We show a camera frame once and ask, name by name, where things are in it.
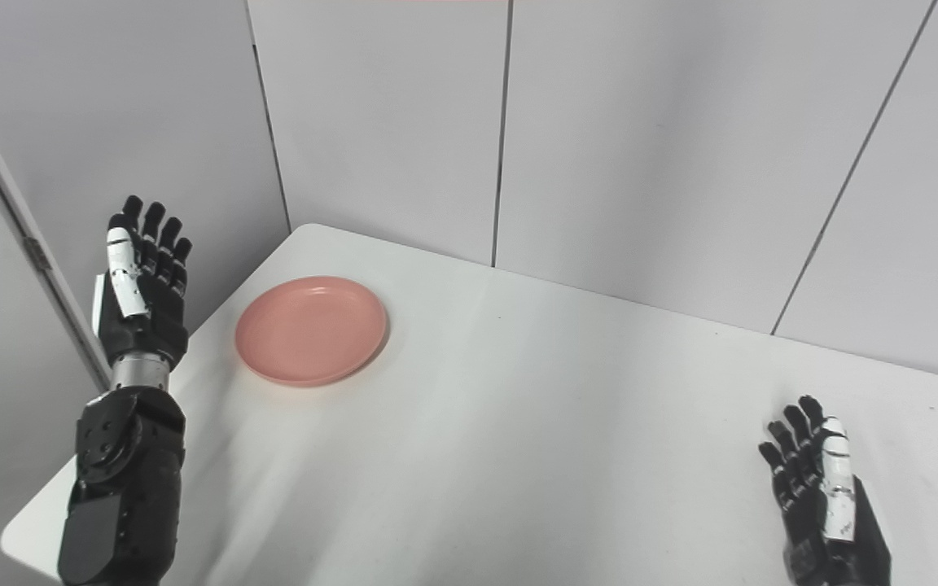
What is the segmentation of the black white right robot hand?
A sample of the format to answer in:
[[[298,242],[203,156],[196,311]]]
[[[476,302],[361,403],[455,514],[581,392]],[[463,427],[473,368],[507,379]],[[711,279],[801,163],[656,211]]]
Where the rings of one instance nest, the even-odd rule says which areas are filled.
[[[889,585],[891,553],[864,483],[853,472],[848,432],[812,396],[768,423],[758,446],[785,530],[793,585]]]

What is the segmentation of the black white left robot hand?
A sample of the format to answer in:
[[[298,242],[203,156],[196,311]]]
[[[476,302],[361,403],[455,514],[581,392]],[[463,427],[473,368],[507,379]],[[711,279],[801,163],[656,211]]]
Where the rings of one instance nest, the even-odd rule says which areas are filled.
[[[174,368],[186,355],[188,238],[161,203],[131,195],[107,227],[107,271],[94,297],[93,326],[109,365],[157,355]]]

